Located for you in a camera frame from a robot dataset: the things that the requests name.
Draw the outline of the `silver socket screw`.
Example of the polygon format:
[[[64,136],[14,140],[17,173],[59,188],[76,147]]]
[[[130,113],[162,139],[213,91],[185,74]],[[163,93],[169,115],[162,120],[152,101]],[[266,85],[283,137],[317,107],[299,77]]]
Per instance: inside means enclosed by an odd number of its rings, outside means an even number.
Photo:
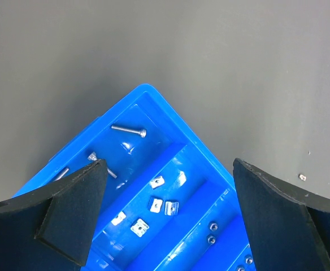
[[[118,131],[121,131],[121,132],[136,134],[136,135],[139,135],[141,138],[145,138],[146,135],[147,135],[147,130],[146,129],[136,130],[136,129],[132,129],[132,128],[117,126],[117,125],[112,125],[111,129],[118,130]]]
[[[67,172],[69,171],[69,167],[65,167],[64,169],[62,169],[54,178],[54,181],[57,181],[59,179],[61,179],[62,177],[64,177]]]
[[[92,152],[89,156],[88,156],[88,160],[90,160],[90,161],[97,161],[99,158],[97,157],[97,154],[95,153],[95,152]],[[108,172],[108,174],[112,177],[112,178],[114,178],[114,179],[116,179],[117,178],[117,175],[110,169],[110,168],[108,168],[107,169],[107,172]]]

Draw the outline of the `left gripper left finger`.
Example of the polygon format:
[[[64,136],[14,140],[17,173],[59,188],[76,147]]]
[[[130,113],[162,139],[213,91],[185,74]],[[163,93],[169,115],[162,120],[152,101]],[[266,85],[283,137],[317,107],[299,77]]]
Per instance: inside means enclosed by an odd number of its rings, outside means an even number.
[[[0,270],[80,270],[88,259],[107,182],[97,160],[0,202]]]

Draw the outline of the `blue compartment bin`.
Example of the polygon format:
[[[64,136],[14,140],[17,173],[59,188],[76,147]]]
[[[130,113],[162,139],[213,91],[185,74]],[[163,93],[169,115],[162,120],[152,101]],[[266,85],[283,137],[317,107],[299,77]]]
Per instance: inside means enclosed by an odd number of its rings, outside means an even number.
[[[231,174],[151,85],[96,118],[20,190],[94,159],[108,179],[86,270],[254,270]]]

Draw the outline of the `square slide nut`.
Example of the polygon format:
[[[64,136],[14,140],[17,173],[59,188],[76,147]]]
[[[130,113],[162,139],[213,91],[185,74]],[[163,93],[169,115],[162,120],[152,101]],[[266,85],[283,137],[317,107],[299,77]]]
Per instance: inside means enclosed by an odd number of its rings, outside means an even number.
[[[159,198],[150,198],[149,211],[152,213],[159,213],[162,209],[163,200]]]
[[[166,216],[176,216],[179,211],[179,202],[166,201],[164,206],[164,214]]]
[[[131,231],[138,237],[142,237],[149,229],[149,225],[141,218],[138,218],[131,226]]]
[[[165,180],[163,178],[163,176],[158,176],[156,178],[153,178],[150,182],[150,187],[154,190],[162,185],[165,184]]]
[[[111,220],[111,223],[113,224],[113,226],[119,225],[125,218],[126,218],[126,214],[123,211],[121,211],[117,214],[116,217],[114,217]]]

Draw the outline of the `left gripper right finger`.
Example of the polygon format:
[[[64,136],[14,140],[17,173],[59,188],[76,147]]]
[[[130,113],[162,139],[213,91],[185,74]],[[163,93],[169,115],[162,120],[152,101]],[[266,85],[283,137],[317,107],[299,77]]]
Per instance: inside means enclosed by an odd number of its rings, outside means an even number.
[[[233,162],[256,270],[330,270],[330,199]]]

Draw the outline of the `silver hex nut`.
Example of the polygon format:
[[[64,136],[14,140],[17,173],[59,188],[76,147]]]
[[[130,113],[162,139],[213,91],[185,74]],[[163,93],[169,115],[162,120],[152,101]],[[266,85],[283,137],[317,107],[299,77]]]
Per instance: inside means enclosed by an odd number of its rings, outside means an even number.
[[[215,244],[215,242],[216,242],[216,238],[215,238],[213,235],[209,235],[209,236],[207,237],[207,241],[208,241],[208,243],[209,243],[210,245],[213,245],[213,244]]]
[[[209,229],[210,229],[211,231],[216,231],[216,230],[218,229],[218,224],[217,224],[216,222],[211,222],[211,223],[209,224]]]

